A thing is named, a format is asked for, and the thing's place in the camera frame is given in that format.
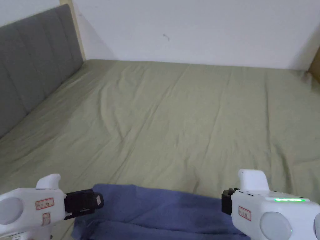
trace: mattress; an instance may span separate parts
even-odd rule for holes
[[[0,193],[135,184],[220,197],[240,168],[320,202],[320,86],[302,71],[88,60],[0,139]],[[53,231],[70,238],[72,221]]]

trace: sticker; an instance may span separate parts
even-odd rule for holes
[[[48,198],[48,199],[44,199],[41,201],[37,201],[36,202],[36,209],[40,210],[40,209],[44,209],[47,207],[52,207],[54,205],[54,200],[53,198]]]
[[[49,213],[49,212],[44,213],[44,214],[42,215],[42,226],[49,225],[49,224],[50,224],[50,221],[51,221],[50,213]]]
[[[239,206],[239,215],[249,221],[251,221],[251,212],[243,207]]]
[[[99,195],[97,196],[97,203],[98,203],[98,205],[101,203],[101,200],[100,200],[100,196],[99,196]]]

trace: wooden bed frame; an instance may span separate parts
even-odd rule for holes
[[[320,48],[318,49],[308,71],[320,83]]]
[[[78,22],[77,22],[76,13],[75,13],[75,8],[73,6],[72,0],[60,0],[60,5],[63,5],[63,4],[68,4],[70,7],[73,23],[75,25],[75,29],[76,29],[76,33],[77,33],[77,37],[78,37],[78,42],[80,45],[80,51],[81,51],[83,60],[85,60],[84,48],[82,45],[80,31],[79,31]]]

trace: blue cloth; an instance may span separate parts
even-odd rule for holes
[[[221,212],[220,199],[134,185],[98,184],[93,190],[105,205],[75,219],[75,240],[249,240]]]

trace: gray headboard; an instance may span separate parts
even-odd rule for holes
[[[82,63],[67,4],[0,27],[0,137]]]

